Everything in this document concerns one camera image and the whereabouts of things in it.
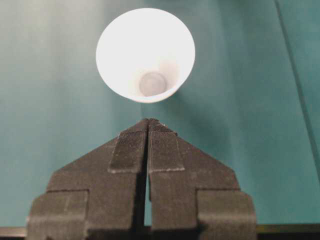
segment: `white cone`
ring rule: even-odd
[[[114,19],[96,48],[103,81],[117,94],[155,103],[174,94],[195,62],[195,44],[186,25],[169,12],[139,8]]]

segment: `teal surface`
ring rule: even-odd
[[[319,5],[280,1],[281,24],[271,0],[1,1],[0,226],[24,226],[54,170],[143,117],[232,167],[258,223],[320,223]],[[154,104],[112,92],[95,62],[108,23],[143,7],[179,17],[196,50]]]

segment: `teal backdrop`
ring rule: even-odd
[[[195,42],[187,81],[153,104],[117,95],[96,67],[102,31],[137,8],[176,15]],[[144,117],[233,168],[259,224],[320,223],[319,9],[318,0],[0,1],[0,226],[24,226],[53,171]]]

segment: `dark strip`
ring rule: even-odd
[[[145,153],[147,132],[123,131],[120,133],[108,168],[108,172],[139,173]]]
[[[184,171],[177,136],[172,131],[149,131],[149,173]]]

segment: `gripper jaw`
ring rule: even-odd
[[[256,239],[253,202],[234,171],[153,118],[54,172],[27,221],[27,240],[141,237]]]

